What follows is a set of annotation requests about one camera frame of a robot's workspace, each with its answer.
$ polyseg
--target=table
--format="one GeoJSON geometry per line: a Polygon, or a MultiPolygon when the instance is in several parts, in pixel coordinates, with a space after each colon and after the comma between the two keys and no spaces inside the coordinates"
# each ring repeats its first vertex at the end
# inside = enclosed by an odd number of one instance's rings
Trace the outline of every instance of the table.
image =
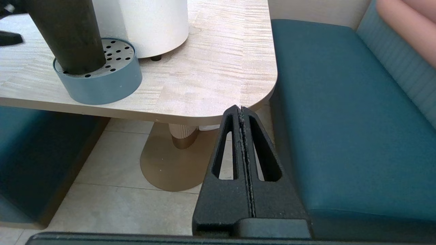
{"type": "Polygon", "coordinates": [[[202,182],[215,125],[232,105],[259,109],[277,79],[267,0],[188,0],[189,37],[162,60],[141,59],[143,81],[106,105],[80,104],[52,69],[54,56],[27,15],[0,20],[25,43],[0,48],[0,105],[155,122],[141,155],[153,185],[180,191],[202,182]]]}

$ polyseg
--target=wooden table top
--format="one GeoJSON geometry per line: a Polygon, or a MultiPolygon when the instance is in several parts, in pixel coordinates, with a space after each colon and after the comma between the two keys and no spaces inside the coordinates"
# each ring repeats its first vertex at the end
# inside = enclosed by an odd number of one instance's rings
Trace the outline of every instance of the wooden table top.
{"type": "Polygon", "coordinates": [[[184,125],[219,124],[232,105],[257,109],[276,83],[267,0],[188,0],[189,37],[162,60],[140,59],[143,80],[105,105],[71,99],[28,15],[0,20],[25,43],[0,48],[0,105],[184,125]]]}

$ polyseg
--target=grout line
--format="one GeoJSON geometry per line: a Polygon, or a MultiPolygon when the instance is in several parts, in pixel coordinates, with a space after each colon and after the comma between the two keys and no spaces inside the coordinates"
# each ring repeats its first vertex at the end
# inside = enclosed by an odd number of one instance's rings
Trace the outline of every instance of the grout line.
{"type": "Polygon", "coordinates": [[[105,129],[105,131],[107,131],[107,132],[118,132],[118,133],[136,133],[136,132],[124,132],[124,131],[107,130],[107,129],[105,129]]]}
{"type": "MultiPolygon", "coordinates": [[[[109,184],[91,184],[91,183],[82,183],[82,182],[74,182],[75,184],[89,184],[89,185],[97,185],[97,186],[110,186],[110,187],[118,187],[118,188],[128,188],[128,189],[139,189],[139,190],[148,190],[148,191],[164,191],[157,189],[148,189],[148,188],[140,188],[140,187],[125,187],[118,185],[109,185],[109,184]]],[[[184,191],[164,191],[164,192],[174,192],[174,193],[185,193],[185,194],[194,194],[198,195],[198,193],[184,192],[184,191]]]]}
{"type": "Polygon", "coordinates": [[[14,245],[17,245],[18,240],[21,238],[22,234],[24,233],[26,229],[23,229],[23,231],[21,232],[21,234],[18,236],[17,240],[15,241],[14,245]]]}

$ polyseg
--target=wall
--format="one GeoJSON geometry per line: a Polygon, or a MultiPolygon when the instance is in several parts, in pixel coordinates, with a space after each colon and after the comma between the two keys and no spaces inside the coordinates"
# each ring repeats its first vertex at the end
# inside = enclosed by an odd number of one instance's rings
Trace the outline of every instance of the wall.
{"type": "Polygon", "coordinates": [[[271,19],[306,20],[356,29],[371,0],[268,0],[271,19]]]}

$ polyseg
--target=teal upholstered bench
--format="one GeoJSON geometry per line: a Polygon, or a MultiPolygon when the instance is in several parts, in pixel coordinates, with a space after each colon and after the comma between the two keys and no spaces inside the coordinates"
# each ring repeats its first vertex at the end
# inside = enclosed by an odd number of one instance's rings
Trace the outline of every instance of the teal upholstered bench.
{"type": "Polygon", "coordinates": [[[0,225],[47,227],[107,122],[0,107],[0,225]]]}
{"type": "Polygon", "coordinates": [[[436,85],[435,70],[374,3],[357,32],[297,20],[272,30],[276,147],[315,238],[436,241],[436,130],[402,89],[436,85]]]}

